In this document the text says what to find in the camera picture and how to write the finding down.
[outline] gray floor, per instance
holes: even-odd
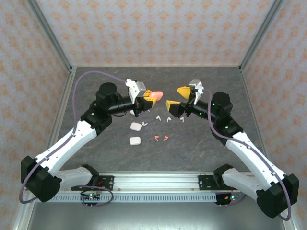
[[[76,203],[38,203],[28,230],[284,230],[251,198],[219,208],[214,203],[119,204],[85,209]]]
[[[98,171],[154,171],[154,170],[199,170],[212,171],[229,163],[240,171],[248,170],[242,161],[226,149],[211,134],[207,121],[194,115],[182,123],[167,111],[166,100],[185,101],[177,88],[188,85],[192,79],[200,79],[206,89],[230,94],[234,105],[232,117],[244,128],[254,144],[261,150],[260,139],[252,118],[251,109],[238,68],[223,67],[108,67],[77,68],[74,81],[88,71],[99,69],[123,79],[143,81],[152,91],[163,91],[164,96],[150,112],[143,112],[135,118],[131,114],[113,118],[113,123],[100,136],[86,144],[64,165],[72,169],[82,164],[90,164]],[[95,100],[99,86],[114,82],[122,95],[127,95],[127,87],[118,81],[99,75],[89,75],[78,86],[77,112],[82,115]],[[131,131],[131,122],[148,123],[140,132]],[[60,137],[73,126],[71,95],[63,119]],[[168,141],[162,141],[165,135]],[[130,146],[129,138],[140,136],[141,145]]]

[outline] metal bracket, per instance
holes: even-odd
[[[193,79],[190,82],[190,87],[194,87],[195,90],[195,100],[194,100],[194,105],[197,104],[198,100],[201,98],[201,95],[203,94],[203,86],[202,83],[199,79]]]
[[[102,175],[100,175],[98,177],[97,186],[107,188],[108,190],[113,191],[113,185],[114,185],[114,176],[102,176]],[[75,187],[71,187],[71,190],[72,191],[83,191],[84,188],[75,186]],[[93,188],[91,190],[92,191],[98,191],[99,189]]]
[[[199,175],[198,176],[198,185],[201,191],[208,190],[231,190],[229,186],[218,187],[216,182],[213,179],[213,175]]]
[[[135,102],[137,97],[143,97],[144,93],[146,92],[146,87],[141,81],[127,79],[126,86],[129,87],[128,94],[132,103]]]

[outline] cable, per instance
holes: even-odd
[[[72,92],[72,111],[73,111],[73,117],[74,117],[74,127],[73,127],[73,130],[72,130],[72,134],[74,134],[76,132],[76,129],[77,129],[77,124],[78,124],[78,120],[77,120],[77,113],[76,113],[76,108],[75,108],[75,95],[76,95],[76,90],[77,90],[77,86],[80,82],[80,80],[90,74],[90,73],[99,73],[99,74],[103,74],[103,75],[106,75],[108,77],[111,77],[111,78],[114,78],[118,81],[122,81],[122,82],[126,82],[125,80],[123,79],[120,79],[118,77],[115,77],[111,74],[108,74],[108,73],[105,73],[105,72],[102,72],[102,71],[98,71],[98,70],[91,70],[91,71],[87,71],[85,73],[83,73],[76,81],[75,83],[75,86],[73,88],[73,92]],[[37,197],[34,197],[30,200],[24,200],[23,199],[23,193],[24,193],[24,189],[25,189],[25,185],[27,184],[28,180],[30,179],[30,177],[32,176],[32,174],[35,172],[35,170],[46,160],[48,159],[49,157],[51,157],[54,153],[56,153],[58,150],[60,150],[63,146],[65,146],[71,139],[72,139],[73,135],[70,135],[69,138],[67,138],[66,141],[64,141],[60,146],[58,146],[55,150],[53,150],[51,153],[49,153],[45,158],[43,158],[40,162],[38,162],[34,167],[33,169],[29,172],[29,174],[26,176],[22,186],[21,186],[21,189],[19,191],[19,201],[20,203],[22,204],[27,204],[27,203],[30,203],[34,200],[37,199]]]
[[[234,138],[230,138],[230,137],[226,137],[224,135],[221,135],[220,133],[218,133],[213,125],[212,125],[212,121],[211,121],[211,100],[212,100],[212,93],[210,90],[205,90],[209,93],[209,101],[208,101],[208,109],[207,109],[207,115],[208,115],[208,121],[209,121],[209,125],[210,125],[210,128],[212,130],[213,133],[215,133],[215,135],[217,135],[218,137],[220,138],[223,138],[223,139],[226,139],[226,140],[232,140],[232,141],[235,141],[237,143],[240,143],[242,145],[244,145],[245,147],[249,148],[249,145],[246,144],[245,142],[241,141],[241,140],[237,140],[237,139],[234,139]],[[274,169],[270,166],[270,164],[267,163],[267,161],[255,150],[253,149],[252,147],[250,147],[250,150],[252,150],[262,161],[263,163],[269,168],[269,170],[273,173],[274,172]],[[289,197],[289,194],[287,192],[287,189],[283,183],[283,181],[281,180],[281,178],[275,173],[275,177],[277,178],[278,182],[280,183],[282,189],[283,189],[283,192],[284,192],[284,195],[286,197],[286,201],[287,201],[287,206],[288,206],[288,215],[287,217],[283,217],[281,215],[278,215],[282,220],[289,220],[291,218],[291,202],[290,202],[290,197]]]
[[[103,181],[98,182],[95,186],[98,186],[98,185],[102,184],[102,182]],[[85,193],[88,192],[88,191],[93,191],[93,190],[92,189],[85,189],[85,190],[80,192],[80,195],[87,196],[87,194],[85,194]]]
[[[113,199],[114,199],[114,194],[112,193],[112,191],[110,191],[109,189],[107,188],[103,188],[103,187],[98,187],[98,186],[88,186],[88,185],[78,185],[79,187],[83,187],[83,188],[97,188],[97,189],[101,189],[101,190],[104,190],[104,191],[107,191],[111,194],[111,199],[109,199],[107,202],[104,202],[104,203],[99,203],[97,205],[93,205],[91,207],[100,207],[100,206],[103,206],[103,205],[107,205],[109,204]],[[85,199],[88,198],[89,195],[85,196],[83,199],[82,199],[82,204],[83,206],[87,207],[87,205],[85,204]]]
[[[115,115],[115,114],[113,114],[113,116],[115,116],[115,117],[123,117],[126,114],[127,114],[127,112],[125,112],[123,115]]]

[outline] aluminum frame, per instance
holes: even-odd
[[[273,23],[276,15],[279,12],[279,9],[281,8],[282,4],[284,3],[284,0],[275,0],[273,5],[271,6],[268,15],[264,19],[262,25],[260,26],[254,40],[252,41],[247,53],[245,54],[243,61],[241,65],[239,65],[240,72],[243,72],[244,69],[248,66],[249,61],[256,53],[256,50],[263,40],[266,32],[268,31],[270,25]]]
[[[64,51],[62,50],[57,38],[55,37],[49,23],[47,22],[42,10],[40,9],[38,3],[36,0],[26,0],[26,2],[28,3],[30,9],[32,10],[33,14],[35,15],[35,17],[37,18],[39,24],[41,25],[43,31],[45,32],[47,38],[49,39],[50,43],[52,44],[52,46],[54,47],[58,57],[61,60],[61,63],[63,64],[63,66],[65,67],[65,69],[67,71],[71,70],[71,65],[64,53]]]
[[[160,196],[160,195],[173,195],[173,196],[200,196],[201,194],[206,196],[212,196],[216,192],[230,192],[229,190],[208,190],[200,191],[198,185],[198,175],[199,174],[212,175],[213,172],[101,172],[100,175],[113,175],[114,186],[113,192],[117,196]],[[247,176],[253,176],[251,172],[243,172]],[[59,191],[59,196],[74,197],[80,194],[78,191],[71,191],[70,189]],[[29,192],[25,194],[26,199],[30,199],[33,195]],[[32,202],[30,204],[21,207],[17,220],[14,226],[14,230],[26,230],[28,228],[30,218],[33,212],[35,203],[39,201]],[[285,230],[300,230],[299,224],[295,215],[293,213],[290,221],[283,221]]]
[[[58,110],[56,117],[54,119],[53,128],[49,137],[49,142],[46,146],[46,149],[49,149],[51,146],[53,146],[59,136],[59,131],[61,128],[61,124],[63,121],[63,117],[65,114],[66,105],[69,99],[69,95],[71,92],[71,87],[73,83],[73,79],[75,77],[76,68],[72,69],[72,71],[68,71],[65,86],[63,88],[62,94],[61,94],[61,100],[58,105]],[[34,198],[34,195],[28,191],[24,192],[24,199],[29,200]],[[26,204],[26,205],[20,205],[17,217],[13,226],[13,230],[26,230],[28,228],[30,218],[32,215],[32,211],[34,208],[35,202]]]

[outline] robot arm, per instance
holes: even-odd
[[[208,104],[200,100],[203,87],[199,80],[192,80],[189,86],[178,88],[177,91],[188,101],[186,103],[166,102],[168,111],[174,117],[181,117],[186,113],[186,116],[195,114],[200,118],[208,119]],[[218,186],[234,187],[252,197],[257,201],[261,210],[267,216],[273,218],[287,208],[285,194],[276,175],[284,183],[291,205],[297,202],[299,181],[293,174],[286,175],[255,147],[243,131],[243,128],[230,116],[232,108],[228,94],[223,92],[215,93],[212,97],[210,114],[213,127],[223,136],[245,142],[248,144],[248,148],[234,140],[221,138],[213,131],[212,134],[243,161],[255,178],[243,175],[230,165],[224,165],[214,171],[215,182]],[[269,170],[260,156],[255,154],[251,148],[273,168],[273,172]]]
[[[86,184],[96,185],[99,173],[89,165],[74,170],[60,171],[60,169],[83,145],[97,137],[112,123],[112,115],[133,110],[138,117],[141,111],[154,107],[157,99],[149,97],[151,91],[146,90],[143,82],[127,79],[126,85],[129,87],[129,96],[122,97],[117,92],[115,84],[109,82],[102,84],[96,92],[96,100],[81,116],[74,133],[73,129],[70,130],[55,145],[34,159],[27,156],[22,160],[23,183],[34,166],[42,159],[46,159],[26,183],[26,188],[42,202],[50,200],[59,189]],[[62,146],[71,135],[73,137]],[[57,148],[60,149],[47,158],[47,155]]]

